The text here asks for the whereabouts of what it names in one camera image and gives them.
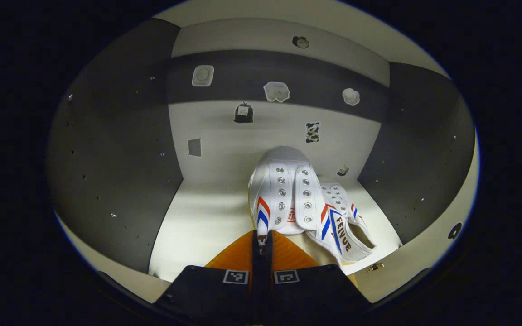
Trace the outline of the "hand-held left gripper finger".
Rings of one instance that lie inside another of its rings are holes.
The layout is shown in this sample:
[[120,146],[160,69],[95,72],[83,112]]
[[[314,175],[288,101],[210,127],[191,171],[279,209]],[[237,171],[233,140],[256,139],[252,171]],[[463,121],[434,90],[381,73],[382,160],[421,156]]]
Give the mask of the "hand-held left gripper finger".
[[259,320],[263,248],[257,232],[238,238],[211,263],[186,266],[155,307],[176,320]]
[[371,303],[335,264],[320,265],[271,231],[263,246],[263,319],[354,320]]

